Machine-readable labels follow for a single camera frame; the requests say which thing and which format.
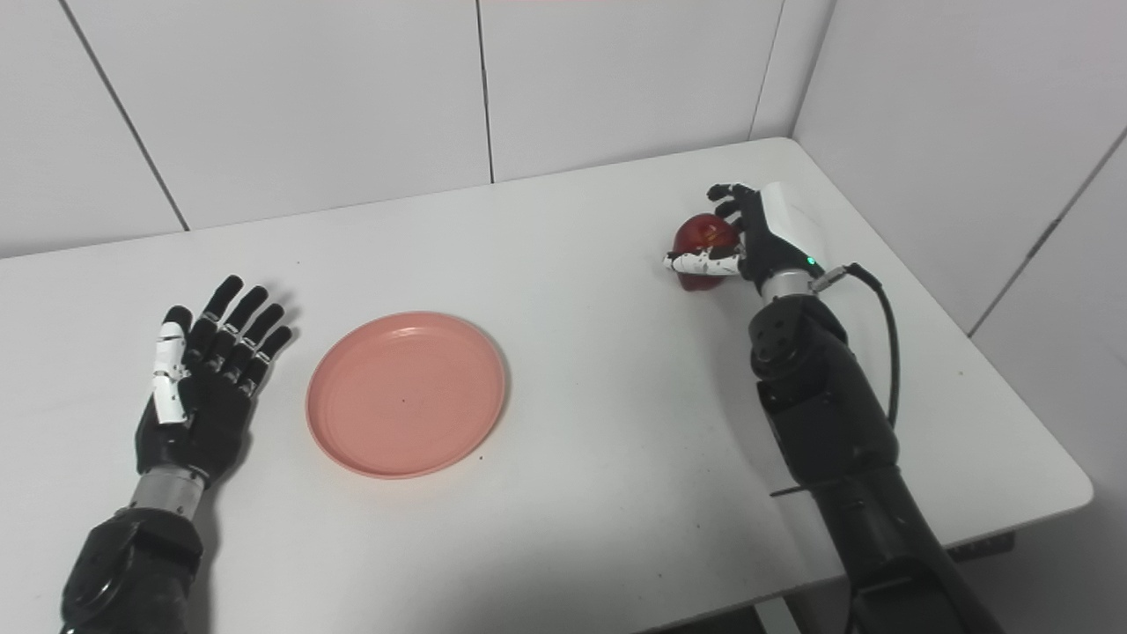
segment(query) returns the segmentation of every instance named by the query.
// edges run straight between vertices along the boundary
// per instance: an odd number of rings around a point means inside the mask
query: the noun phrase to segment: robotic hand
[[[231,275],[199,320],[174,305],[157,340],[153,392],[135,436],[141,480],[128,507],[87,537],[63,590],[64,634],[185,634],[188,590],[203,556],[192,524],[206,489],[236,464],[255,396],[292,337],[284,310]]]
[[[716,185],[721,217],[743,233],[734,248],[669,252],[678,273],[740,275],[763,307],[752,319],[752,372],[787,466],[818,506],[853,587],[850,624],[866,634],[993,634],[1001,628],[959,575],[920,514],[896,466],[893,431],[898,345],[880,282],[858,264],[826,271],[816,222],[783,186]],[[893,385],[881,409],[849,349],[845,330],[817,293],[852,274],[880,298],[888,320]]]

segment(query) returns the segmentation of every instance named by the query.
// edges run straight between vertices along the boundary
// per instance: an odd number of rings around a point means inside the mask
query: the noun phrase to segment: pink plate
[[[305,417],[341,466],[400,479],[464,458],[504,401],[505,368],[481,331],[447,314],[402,312],[329,350],[309,383]]]

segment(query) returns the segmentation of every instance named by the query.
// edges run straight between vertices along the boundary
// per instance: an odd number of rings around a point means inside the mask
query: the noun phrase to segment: apple
[[[673,236],[673,250],[687,252],[707,247],[734,247],[739,243],[739,233],[731,227],[719,215],[712,213],[701,213],[694,215],[677,229],[677,234]],[[722,276],[715,275],[689,275],[677,273],[681,287],[686,291],[707,291],[715,288],[724,282]]]

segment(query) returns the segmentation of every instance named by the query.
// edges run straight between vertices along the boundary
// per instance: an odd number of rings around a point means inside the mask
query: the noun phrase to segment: white table
[[[677,225],[711,209],[709,185],[736,180],[788,181],[832,259],[887,286],[903,340],[900,464],[944,544],[1091,499],[806,153],[756,141],[0,260],[0,631],[57,627],[86,532],[136,482],[160,319],[176,302],[198,310],[231,271],[296,306],[299,337],[261,393],[245,464],[201,510],[214,559],[193,634],[624,634],[840,575],[811,500],[769,497],[791,481],[747,364],[754,288],[685,293],[660,267]],[[876,298],[849,280],[825,296],[886,394]],[[313,444],[305,386],[341,336],[414,309],[487,331],[511,398],[471,457],[365,479]]]

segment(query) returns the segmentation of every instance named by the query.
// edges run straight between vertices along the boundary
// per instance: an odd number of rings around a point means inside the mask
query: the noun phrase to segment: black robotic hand
[[[137,473],[154,467],[190,470],[211,486],[236,463],[250,423],[255,394],[270,361],[292,337],[286,327],[267,333],[284,310],[272,303],[243,332],[267,293],[255,286],[220,324],[242,288],[229,276],[215,289],[199,320],[174,305],[157,342],[153,395],[136,432]]]
[[[204,545],[192,524],[203,490],[234,465],[270,363],[290,329],[255,286],[232,275],[199,320],[174,305],[157,340],[153,393],[136,431],[141,480],[128,507],[95,527],[63,589],[65,634],[184,634]]]

